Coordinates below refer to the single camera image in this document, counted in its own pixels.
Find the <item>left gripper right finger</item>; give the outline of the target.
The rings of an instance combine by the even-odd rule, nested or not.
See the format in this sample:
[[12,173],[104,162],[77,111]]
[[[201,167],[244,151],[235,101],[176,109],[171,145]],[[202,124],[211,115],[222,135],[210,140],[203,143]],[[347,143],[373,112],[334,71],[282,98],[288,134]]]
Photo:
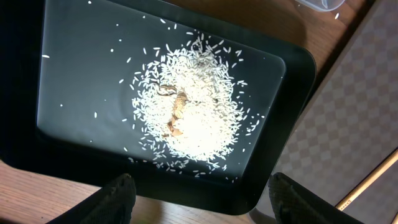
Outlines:
[[281,172],[270,177],[268,188],[277,223],[362,224]]

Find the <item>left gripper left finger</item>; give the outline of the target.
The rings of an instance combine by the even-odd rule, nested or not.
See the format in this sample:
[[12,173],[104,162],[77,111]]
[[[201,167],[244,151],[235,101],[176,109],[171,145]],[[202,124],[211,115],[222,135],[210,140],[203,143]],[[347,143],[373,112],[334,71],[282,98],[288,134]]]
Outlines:
[[135,202],[134,179],[123,174],[49,224],[129,224]]

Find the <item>wooden chopstick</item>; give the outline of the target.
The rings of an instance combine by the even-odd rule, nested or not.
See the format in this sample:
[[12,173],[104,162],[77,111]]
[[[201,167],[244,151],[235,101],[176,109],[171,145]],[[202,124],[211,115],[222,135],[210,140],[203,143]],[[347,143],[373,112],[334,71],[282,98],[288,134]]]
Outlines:
[[335,207],[343,211],[367,188],[369,188],[383,173],[397,162],[397,148],[394,149],[372,172],[370,172],[353,190],[349,192]]

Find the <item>pile of white rice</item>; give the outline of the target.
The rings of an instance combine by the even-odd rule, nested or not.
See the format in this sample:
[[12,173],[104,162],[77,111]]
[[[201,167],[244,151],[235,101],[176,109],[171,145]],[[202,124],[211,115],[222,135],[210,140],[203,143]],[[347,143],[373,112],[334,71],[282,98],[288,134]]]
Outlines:
[[131,162],[237,182],[266,54],[110,1],[47,1],[37,127]]

